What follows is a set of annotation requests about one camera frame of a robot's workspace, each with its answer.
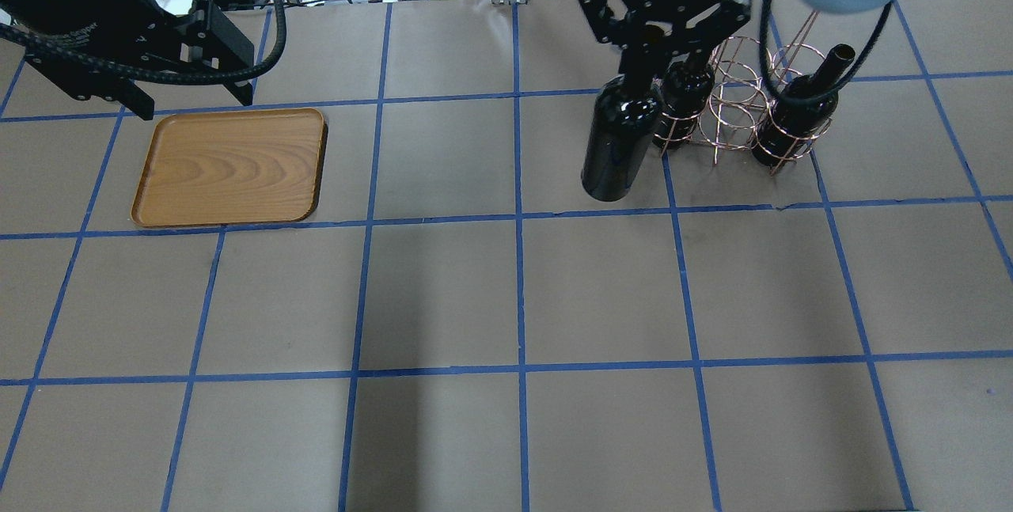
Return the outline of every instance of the electrical wire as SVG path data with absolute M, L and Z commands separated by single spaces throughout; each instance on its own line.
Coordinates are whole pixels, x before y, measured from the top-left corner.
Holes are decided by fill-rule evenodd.
M 782 102 L 789 106 L 808 106 L 812 104 L 817 104 L 831 96 L 837 94 L 844 85 L 851 82 L 851 79 L 858 72 L 858 69 L 862 67 L 865 63 L 865 59 L 872 52 L 872 48 L 876 45 L 876 41 L 879 40 L 879 34 L 882 33 L 883 27 L 886 25 L 886 19 L 889 18 L 889 12 L 892 8 L 892 2 L 887 2 L 883 6 L 882 12 L 879 14 L 879 19 L 876 21 L 876 26 L 872 29 L 872 34 L 869 36 L 868 42 L 865 44 L 865 48 L 862 49 L 862 53 L 858 55 L 858 59 L 855 60 L 855 64 L 851 65 L 851 69 L 841 77 L 834 86 L 826 90 L 821 94 L 813 96 L 807 96 L 804 98 L 787 96 L 778 90 L 775 86 L 773 79 L 770 76 L 770 58 L 767 57 L 767 33 L 770 32 L 770 10 L 771 4 L 774 0 L 763 0 L 763 7 L 760 9 L 760 78 L 763 81 L 764 87 L 770 91 L 771 95 L 778 102 Z
M 60 59 L 81 65 L 87 69 L 100 73 L 160 84 L 174 85 L 213 85 L 225 83 L 237 83 L 248 81 L 254 77 L 263 75 L 278 64 L 282 53 L 285 52 L 288 28 L 285 20 L 284 0 L 272 0 L 275 11 L 275 27 L 277 36 L 275 46 L 271 48 L 263 61 L 256 65 L 235 71 L 211 71 L 203 73 L 167 73 L 152 71 L 141 67 L 124 65 L 107 59 L 101 59 L 92 55 L 87 55 L 79 51 L 67 49 L 57 45 L 52 40 L 41 38 L 34 33 L 28 33 L 8 25 L 0 23 L 0 38 L 15 43 L 24 48 L 37 53 L 43 57 Z

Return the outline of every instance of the wine bottle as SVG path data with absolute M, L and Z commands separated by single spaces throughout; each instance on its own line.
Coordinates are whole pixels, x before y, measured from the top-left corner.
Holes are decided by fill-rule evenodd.
M 834 87 L 851 62 L 855 60 L 855 50 L 840 44 L 830 50 L 827 58 L 811 75 L 795 77 L 784 87 L 783 95 L 804 98 L 823 94 Z M 838 94 L 826 97 L 820 102 L 793 105 L 776 102 L 770 116 L 757 129 L 757 142 L 753 146 L 753 156 L 767 166 L 775 167 L 798 153 L 805 138 L 820 130 L 827 119 L 837 109 Z
M 680 120 L 658 119 L 651 141 L 658 148 L 677 150 L 697 124 L 697 119 L 691 117 L 703 109 L 714 89 L 714 69 L 706 56 L 691 55 L 685 61 L 674 62 L 661 79 L 661 86 L 655 88 L 665 103 L 665 114 Z
M 661 115 L 661 99 L 649 82 L 639 75 L 619 75 L 605 83 L 595 99 L 580 172 L 583 190 L 592 198 L 603 202 L 622 199 L 636 179 L 654 123 Z

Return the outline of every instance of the wooden tray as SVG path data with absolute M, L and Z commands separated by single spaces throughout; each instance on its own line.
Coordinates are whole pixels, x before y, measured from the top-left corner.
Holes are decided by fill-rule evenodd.
M 142 227 L 305 219 L 326 138 L 314 108 L 168 117 L 155 127 L 131 218 Z

